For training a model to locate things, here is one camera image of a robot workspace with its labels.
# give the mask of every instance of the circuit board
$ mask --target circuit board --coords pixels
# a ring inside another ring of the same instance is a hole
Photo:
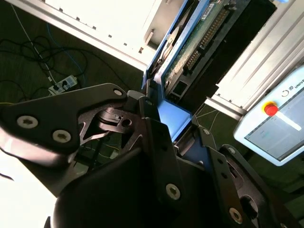
[[[176,77],[181,75],[184,67],[191,69],[194,66],[201,55],[201,50],[206,48],[228,16],[230,11],[224,7],[229,2],[230,0],[222,0],[209,4],[201,20],[197,23],[184,47],[165,75],[165,90],[167,87],[173,86],[170,86],[170,84],[176,82]]]

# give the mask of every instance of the power strip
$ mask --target power strip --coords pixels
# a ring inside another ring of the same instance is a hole
[[[65,79],[63,79],[60,82],[58,82],[56,84],[56,86],[53,85],[53,86],[51,86],[48,89],[53,92],[52,95],[57,95],[57,94],[61,94],[61,93],[65,92],[69,88],[72,88],[73,86],[76,86],[76,85],[77,85],[77,78],[74,77],[73,75],[70,75],[69,77],[66,77]]]

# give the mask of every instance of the touchscreen display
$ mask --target touchscreen display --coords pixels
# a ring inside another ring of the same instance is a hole
[[[304,145],[304,88],[245,139],[281,161]]]

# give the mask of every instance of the blue cable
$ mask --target blue cable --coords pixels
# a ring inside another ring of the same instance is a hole
[[[82,72],[82,77],[83,77],[83,79],[84,79],[84,86],[86,85],[86,77],[85,77],[85,75],[84,75],[84,73],[83,73],[83,70],[81,69],[81,67],[79,66],[79,64],[74,60],[74,58],[70,55],[70,53],[68,53],[66,50],[64,50],[55,40],[54,40],[54,38],[53,38],[53,36],[52,36],[52,34],[51,34],[51,29],[50,29],[50,27],[49,27],[49,24],[47,23],[47,31],[48,31],[48,35],[49,35],[49,37],[52,39],[52,41],[54,42],[54,44],[56,44],[57,45],[57,47],[59,47],[60,49],[62,49],[69,57],[70,57],[70,59],[74,62],[74,64],[78,67],[78,69],[79,69],[79,71],[80,72]]]

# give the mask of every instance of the screw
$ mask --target screw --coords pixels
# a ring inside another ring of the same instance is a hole
[[[168,196],[173,200],[178,200],[181,197],[181,192],[178,187],[174,184],[167,184],[166,185],[166,192]]]
[[[232,153],[232,154],[235,154],[236,151],[234,149],[232,149],[231,147],[228,147],[228,150]]]
[[[53,132],[53,139],[58,143],[67,143],[71,140],[71,134],[65,130],[56,130]]]
[[[17,124],[22,128],[31,129],[38,126],[38,120],[30,115],[23,115],[17,119]]]
[[[153,105],[153,103],[149,100],[146,100],[146,103],[149,104],[149,105]]]
[[[230,208],[229,214],[236,223],[238,223],[238,224],[243,223],[243,218],[242,218],[241,214],[235,208]]]
[[[204,132],[206,135],[210,135],[210,132],[209,132],[207,129],[203,129],[203,132]]]
[[[116,95],[119,95],[119,96],[121,96],[121,95],[123,94],[123,93],[120,92],[118,89],[114,89],[113,91],[114,91],[114,93],[115,93]]]

